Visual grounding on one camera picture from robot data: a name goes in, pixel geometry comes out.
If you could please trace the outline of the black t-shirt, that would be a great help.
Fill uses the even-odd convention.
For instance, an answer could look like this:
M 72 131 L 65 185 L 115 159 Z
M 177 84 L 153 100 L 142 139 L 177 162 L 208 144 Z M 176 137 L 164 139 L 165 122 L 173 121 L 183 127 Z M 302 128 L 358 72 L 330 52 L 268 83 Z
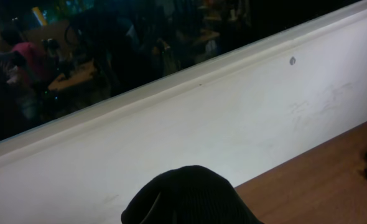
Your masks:
M 123 224 L 260 222 L 228 180 L 203 166 L 159 174 L 138 191 L 121 214 Z

